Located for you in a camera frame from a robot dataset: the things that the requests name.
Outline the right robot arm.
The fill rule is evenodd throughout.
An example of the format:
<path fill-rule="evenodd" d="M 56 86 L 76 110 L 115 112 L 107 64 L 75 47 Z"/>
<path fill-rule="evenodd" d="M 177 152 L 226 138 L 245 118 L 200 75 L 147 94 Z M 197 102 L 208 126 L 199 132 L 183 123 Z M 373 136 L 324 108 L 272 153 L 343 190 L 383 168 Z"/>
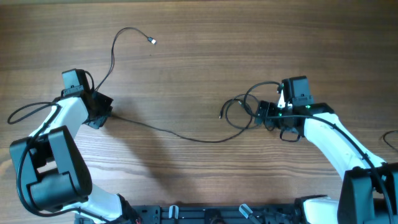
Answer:
<path fill-rule="evenodd" d="M 363 146 L 326 103 L 315 103 L 307 77 L 277 84 L 278 102 L 260 101 L 254 118 L 267 129 L 295 133 L 315 145 L 343 181 L 339 200 L 296 200 L 298 223 L 397 223 L 397 164 Z"/>

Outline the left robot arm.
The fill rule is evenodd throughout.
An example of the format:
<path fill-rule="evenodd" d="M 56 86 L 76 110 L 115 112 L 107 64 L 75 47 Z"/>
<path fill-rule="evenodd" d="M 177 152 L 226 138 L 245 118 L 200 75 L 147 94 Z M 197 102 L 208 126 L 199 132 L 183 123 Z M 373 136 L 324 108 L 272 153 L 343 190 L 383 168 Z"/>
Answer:
<path fill-rule="evenodd" d="M 38 102 L 50 114 L 29 136 L 10 145 L 16 170 L 16 190 L 22 205 L 40 217 L 74 212 L 95 223 L 130 220 L 134 213 L 118 194 L 92 183 L 88 167 L 74 138 L 81 125 L 104 125 L 112 98 L 95 90 L 91 74 L 73 69 L 62 73 L 62 94 L 51 102 Z"/>

